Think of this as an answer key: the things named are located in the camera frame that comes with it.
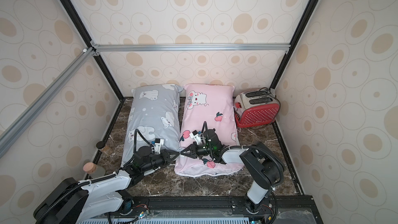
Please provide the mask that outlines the pink peach print pillow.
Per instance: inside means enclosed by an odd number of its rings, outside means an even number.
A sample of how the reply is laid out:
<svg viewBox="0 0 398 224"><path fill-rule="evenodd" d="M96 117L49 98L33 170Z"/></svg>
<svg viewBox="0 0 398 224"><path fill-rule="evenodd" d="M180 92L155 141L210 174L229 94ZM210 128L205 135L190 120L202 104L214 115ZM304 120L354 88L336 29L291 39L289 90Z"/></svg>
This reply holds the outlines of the pink peach print pillow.
<svg viewBox="0 0 398 224"><path fill-rule="evenodd" d="M234 86L187 84L186 100L180 132L180 149L194 142L193 131L215 129L219 140L227 146L239 144L233 109ZM179 156L175 173L179 176L200 177L230 175L243 168L242 164L205 165L201 159Z"/></svg>

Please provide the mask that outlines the grey bear print pillow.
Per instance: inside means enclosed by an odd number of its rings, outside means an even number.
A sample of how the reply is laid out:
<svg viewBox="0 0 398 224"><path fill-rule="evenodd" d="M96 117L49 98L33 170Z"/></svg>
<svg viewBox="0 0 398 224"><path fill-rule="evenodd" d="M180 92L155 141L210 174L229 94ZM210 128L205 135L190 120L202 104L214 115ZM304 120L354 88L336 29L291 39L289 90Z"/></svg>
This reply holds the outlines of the grey bear print pillow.
<svg viewBox="0 0 398 224"><path fill-rule="evenodd" d="M122 170L144 175L156 171L143 173L133 167L134 154L143 146L151 147L155 154L164 149L179 151L181 91L182 87L175 84L143 86L132 91L133 103L127 121Z"/></svg>

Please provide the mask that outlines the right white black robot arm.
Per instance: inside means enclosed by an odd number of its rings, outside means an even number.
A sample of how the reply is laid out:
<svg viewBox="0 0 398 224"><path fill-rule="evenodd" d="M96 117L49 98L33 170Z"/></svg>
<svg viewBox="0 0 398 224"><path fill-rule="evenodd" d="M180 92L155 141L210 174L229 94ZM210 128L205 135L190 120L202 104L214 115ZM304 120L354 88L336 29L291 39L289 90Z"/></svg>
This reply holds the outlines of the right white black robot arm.
<svg viewBox="0 0 398 224"><path fill-rule="evenodd" d="M245 207L250 214L258 213L263 200L284 182L284 164L261 142L227 146L221 143L214 129L205 129L200 135L191 134L191 137L195 141L180 152L181 156L201 159L205 165L242 164L248 170L253 183L245 196Z"/></svg>

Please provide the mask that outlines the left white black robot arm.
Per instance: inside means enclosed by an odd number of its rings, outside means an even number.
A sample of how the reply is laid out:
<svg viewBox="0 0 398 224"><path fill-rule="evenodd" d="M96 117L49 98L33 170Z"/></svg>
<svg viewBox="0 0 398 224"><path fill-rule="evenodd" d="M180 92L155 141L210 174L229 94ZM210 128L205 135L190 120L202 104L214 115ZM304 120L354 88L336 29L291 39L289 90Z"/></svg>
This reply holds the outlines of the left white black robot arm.
<svg viewBox="0 0 398 224"><path fill-rule="evenodd" d="M81 181L67 178L34 211L36 223L76 224L105 213L129 212L133 200L126 190L178 156L178 151L155 153L153 147L143 146L110 175Z"/></svg>

